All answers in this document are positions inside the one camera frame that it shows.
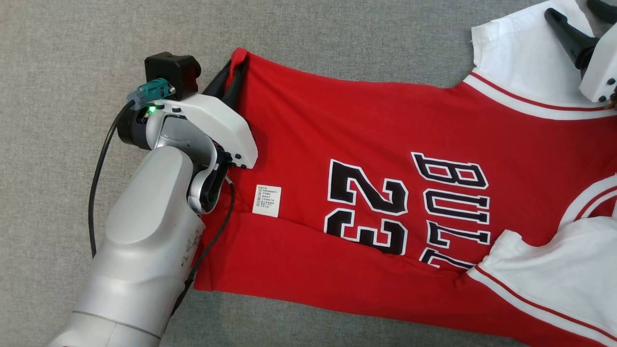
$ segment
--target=gray fabric surface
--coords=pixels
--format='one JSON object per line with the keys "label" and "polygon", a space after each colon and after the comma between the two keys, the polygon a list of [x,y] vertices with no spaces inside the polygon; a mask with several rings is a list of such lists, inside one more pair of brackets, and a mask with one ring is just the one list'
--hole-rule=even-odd
{"label": "gray fabric surface", "polygon": [[[192,54],[201,87],[243,46],[330,77],[453,86],[470,27],[538,0],[0,0],[0,346],[41,346],[88,276],[88,192],[143,59]],[[114,139],[96,230],[145,152]],[[191,291],[163,346],[518,346],[508,339]]]}

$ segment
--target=red and white shirt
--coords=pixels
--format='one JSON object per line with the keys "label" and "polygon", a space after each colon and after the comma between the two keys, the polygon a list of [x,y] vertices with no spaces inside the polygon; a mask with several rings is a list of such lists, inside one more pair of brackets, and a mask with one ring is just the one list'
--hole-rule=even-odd
{"label": "red and white shirt", "polygon": [[[589,27],[572,3],[550,5]],[[481,278],[500,271],[490,259],[501,253],[485,257],[505,230],[529,247],[545,246],[559,226],[611,215],[615,204],[615,113],[580,98],[555,102],[553,89],[532,99],[504,83],[507,77],[487,73],[494,65],[483,52],[498,38],[512,30],[545,33],[533,19],[542,6],[475,28],[478,67],[449,89],[336,80],[236,50],[230,78],[234,66],[248,64],[238,112],[259,158],[252,170],[229,172],[234,212],[195,288],[532,346],[617,343],[614,321],[596,327],[603,339],[594,339],[529,314]],[[505,23],[511,30],[503,30]],[[578,72],[568,64],[561,73],[570,78]],[[577,86],[558,88],[574,95]],[[229,199],[224,188],[217,209],[204,217],[205,241]],[[484,272],[475,267],[483,259]]]}

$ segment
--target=cable connector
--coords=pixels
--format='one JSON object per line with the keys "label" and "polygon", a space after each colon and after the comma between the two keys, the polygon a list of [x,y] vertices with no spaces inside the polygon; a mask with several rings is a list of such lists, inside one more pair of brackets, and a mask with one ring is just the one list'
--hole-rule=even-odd
{"label": "cable connector", "polygon": [[169,84],[164,78],[157,78],[145,85],[137,87],[137,90],[126,96],[126,101],[133,100],[135,104],[133,110],[141,109],[147,103],[166,98],[176,92],[176,88]]}

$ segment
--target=care label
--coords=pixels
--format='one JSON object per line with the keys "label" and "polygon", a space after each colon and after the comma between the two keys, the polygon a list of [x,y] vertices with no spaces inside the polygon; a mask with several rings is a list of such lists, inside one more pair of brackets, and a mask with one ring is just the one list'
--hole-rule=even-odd
{"label": "care label", "polygon": [[253,213],[278,217],[278,207],[281,203],[281,187],[257,185]]}

